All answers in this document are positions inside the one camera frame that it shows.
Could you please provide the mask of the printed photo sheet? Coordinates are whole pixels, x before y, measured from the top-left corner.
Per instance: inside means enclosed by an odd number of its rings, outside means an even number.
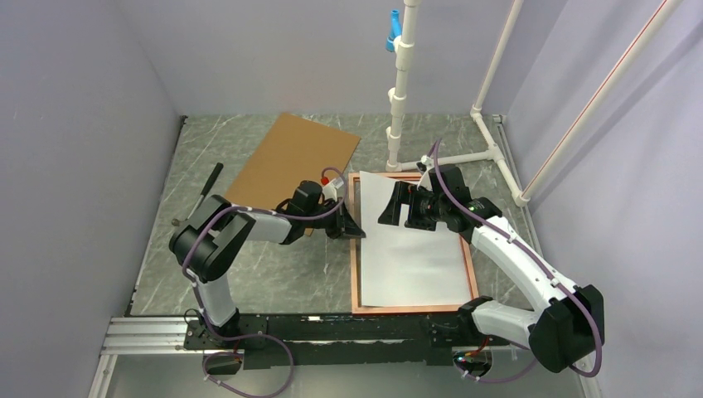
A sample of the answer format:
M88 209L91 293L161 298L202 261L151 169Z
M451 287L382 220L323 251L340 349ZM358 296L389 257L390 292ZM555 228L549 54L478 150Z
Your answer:
M398 226L378 218L390 201L396 179L359 173L361 228L360 305L363 307L460 306L473 297L468 247L438 223L434 231L404 227L409 207L401 207Z

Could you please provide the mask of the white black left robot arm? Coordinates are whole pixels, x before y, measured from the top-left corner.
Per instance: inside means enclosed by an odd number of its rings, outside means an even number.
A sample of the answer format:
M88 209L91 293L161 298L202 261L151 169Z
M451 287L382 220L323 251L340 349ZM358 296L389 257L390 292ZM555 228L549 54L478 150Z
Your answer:
M191 283L199 320L214 346L229 347L240 335L240 313L226 275L246 242L290 245L308 230L323 230L333 240L365 237L347 210L345 188L341 177L303 181L273 210L238 206L213 195L176 229L168 248Z

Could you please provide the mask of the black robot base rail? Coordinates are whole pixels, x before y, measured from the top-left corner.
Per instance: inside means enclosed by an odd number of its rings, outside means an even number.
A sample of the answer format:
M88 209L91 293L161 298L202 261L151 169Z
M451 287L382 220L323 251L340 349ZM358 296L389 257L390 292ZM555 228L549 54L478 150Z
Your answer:
M187 320L187 351L238 352L246 370L272 366L422 362L450 366L457 352L508 343L472 334L455 312L407 314L244 313L240 335L222 337Z

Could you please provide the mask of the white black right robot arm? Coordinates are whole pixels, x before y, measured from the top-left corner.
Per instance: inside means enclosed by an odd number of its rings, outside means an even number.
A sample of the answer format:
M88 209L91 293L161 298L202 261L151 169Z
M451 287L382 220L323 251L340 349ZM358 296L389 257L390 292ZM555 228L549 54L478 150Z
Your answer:
M467 344L499 337L529 349L548 371L570 368L584 377L602 366L604 297L592 284L579 286L550 266L486 197L473 197L454 165L426 171L429 184L395 182L378 221L434 231L439 223L485 254L526 296L530 310L481 296L458 311L457 333Z

